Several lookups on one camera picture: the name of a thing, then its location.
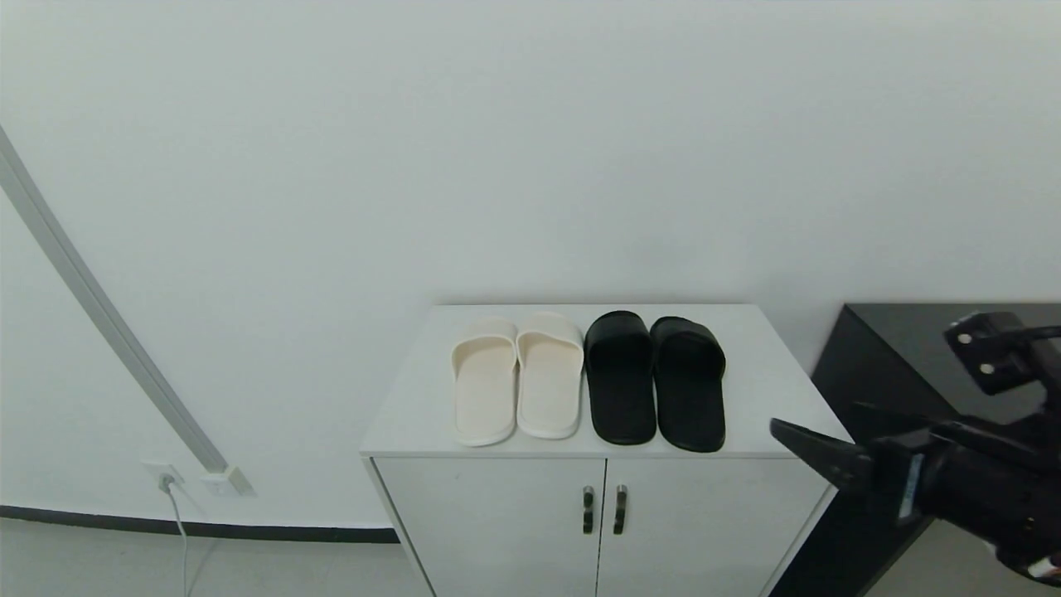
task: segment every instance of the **slipper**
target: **slipper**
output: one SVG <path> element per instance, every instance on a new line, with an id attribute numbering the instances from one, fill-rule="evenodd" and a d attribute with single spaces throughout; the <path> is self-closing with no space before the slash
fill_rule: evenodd
<path id="1" fill-rule="evenodd" d="M 495 444 L 516 428 L 516 327 L 484 318 L 453 348 L 454 426 L 466 446 Z"/>
<path id="2" fill-rule="evenodd" d="M 578 428 L 582 334 L 559 314 L 538 313 L 520 326 L 520 399 L 516 421 L 524 433 L 562 440 Z"/>
<path id="3" fill-rule="evenodd" d="M 707 328 L 682 318 L 653 326 L 660 433 L 690 452 L 717 452 L 726 441 L 726 355 Z"/>
<path id="4" fill-rule="evenodd" d="M 632 445 L 656 436 L 653 341 L 641 318 L 612 312 L 593 322 L 586 333 L 586 379 L 602 440 Z"/>

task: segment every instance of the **white slipper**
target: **white slipper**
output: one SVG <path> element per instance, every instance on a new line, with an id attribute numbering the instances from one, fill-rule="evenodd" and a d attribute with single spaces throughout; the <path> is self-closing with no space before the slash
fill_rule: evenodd
<path id="1" fill-rule="evenodd" d="M 454 425 L 466 446 L 495 444 L 516 428 L 516 327 L 484 318 L 453 348 Z"/>
<path id="2" fill-rule="evenodd" d="M 582 388 L 582 334 L 571 321 L 534 314 L 516 338 L 520 400 L 516 420 L 527 435 L 561 440 L 578 428 Z"/>

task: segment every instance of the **black baseboard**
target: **black baseboard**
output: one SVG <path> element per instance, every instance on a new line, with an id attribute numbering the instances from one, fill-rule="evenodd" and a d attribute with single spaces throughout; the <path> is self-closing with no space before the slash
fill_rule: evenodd
<path id="1" fill-rule="evenodd" d="M 132 531 L 159 534 L 180 534 L 173 521 L 129 519 L 56 512 L 36 508 L 0 506 L 0 519 L 16 519 L 51 525 L 67 525 L 90 529 Z M 185 523 L 188 537 L 218 539 L 253 539 L 256 541 L 311 541 L 317 543 L 398 543 L 394 529 L 344 529 L 328 527 L 247 527 L 243 525 L 215 525 L 213 523 Z"/>

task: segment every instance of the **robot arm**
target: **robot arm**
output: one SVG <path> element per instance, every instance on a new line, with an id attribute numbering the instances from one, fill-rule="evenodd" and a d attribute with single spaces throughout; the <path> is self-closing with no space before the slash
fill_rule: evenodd
<path id="1" fill-rule="evenodd" d="M 996 547 L 999 562 L 1061 586 L 1061 328 L 1027 330 L 1012 314 L 975 314 L 944 337 L 987 394 L 1040 382 L 1040 409 L 1011 424 L 926 421 L 859 446 L 780 420 L 770 434 L 841 492 L 902 525 L 949 521 Z"/>

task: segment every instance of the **cabinet handle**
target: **cabinet handle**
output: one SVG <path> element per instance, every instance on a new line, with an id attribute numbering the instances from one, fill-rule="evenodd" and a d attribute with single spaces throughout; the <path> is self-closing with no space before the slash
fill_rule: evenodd
<path id="1" fill-rule="evenodd" d="M 626 486 L 615 488 L 615 526 L 612 532 L 623 534 L 623 527 L 626 526 Z"/>
<path id="2" fill-rule="evenodd" d="M 582 532 L 593 534 L 593 488 L 582 488 Z"/>

